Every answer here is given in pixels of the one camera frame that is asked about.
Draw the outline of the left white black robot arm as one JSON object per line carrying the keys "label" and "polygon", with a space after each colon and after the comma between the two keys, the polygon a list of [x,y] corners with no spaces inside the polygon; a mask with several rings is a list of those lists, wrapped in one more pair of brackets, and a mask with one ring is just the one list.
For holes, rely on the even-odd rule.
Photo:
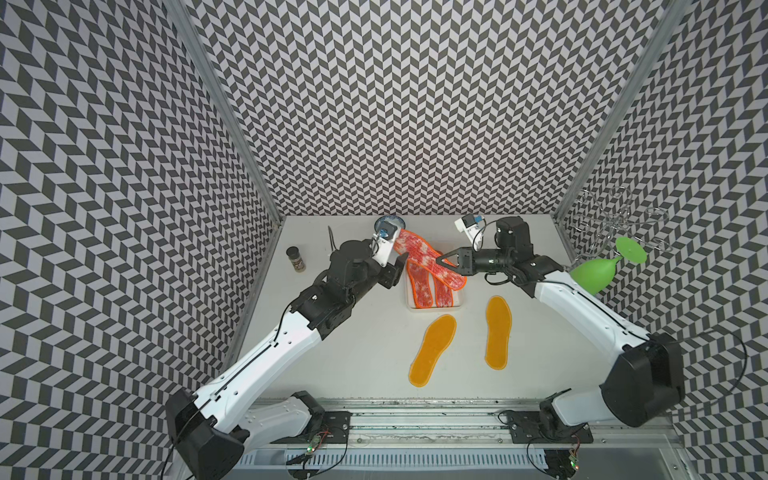
{"label": "left white black robot arm", "polygon": [[253,403],[297,359],[319,345],[376,285],[396,286],[408,259],[389,259],[391,240],[349,240],[292,300],[252,350],[196,392],[180,389],[165,405],[174,479],[222,479],[244,453],[277,440],[313,437],[325,411],[306,391],[254,409]]}

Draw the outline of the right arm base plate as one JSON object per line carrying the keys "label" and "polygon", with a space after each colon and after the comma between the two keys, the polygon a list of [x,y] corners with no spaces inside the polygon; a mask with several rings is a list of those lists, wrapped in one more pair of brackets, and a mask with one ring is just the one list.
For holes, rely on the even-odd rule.
{"label": "right arm base plate", "polygon": [[500,413],[500,420],[511,435],[514,444],[553,443],[592,444],[594,437],[587,423],[568,426],[557,416],[553,400],[569,392],[569,389],[557,392],[545,398],[537,411],[505,410]]}

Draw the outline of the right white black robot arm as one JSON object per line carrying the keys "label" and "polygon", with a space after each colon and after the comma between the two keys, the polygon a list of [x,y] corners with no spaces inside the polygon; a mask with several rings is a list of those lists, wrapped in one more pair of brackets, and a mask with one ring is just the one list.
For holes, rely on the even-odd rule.
{"label": "right white black robot arm", "polygon": [[534,251],[528,224],[519,216],[493,221],[491,249],[479,243],[488,226],[479,215],[456,220],[471,244],[437,258],[438,265],[463,277],[501,273],[507,282],[564,317],[607,359],[610,370],[598,386],[564,390],[539,405],[539,427],[554,438],[568,428],[618,420],[629,427],[680,404],[685,397],[682,349],[666,333],[650,333],[588,293],[564,267]]}

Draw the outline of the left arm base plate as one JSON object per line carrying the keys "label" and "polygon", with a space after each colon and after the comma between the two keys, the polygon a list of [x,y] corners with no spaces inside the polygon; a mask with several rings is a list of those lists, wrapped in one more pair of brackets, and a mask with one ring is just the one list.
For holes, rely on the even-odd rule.
{"label": "left arm base plate", "polygon": [[282,406],[288,407],[290,413],[298,413],[298,419],[289,422],[289,435],[278,437],[272,444],[309,444],[316,435],[324,438],[323,445],[341,445],[348,441],[350,411],[327,410],[305,390],[292,394]]}

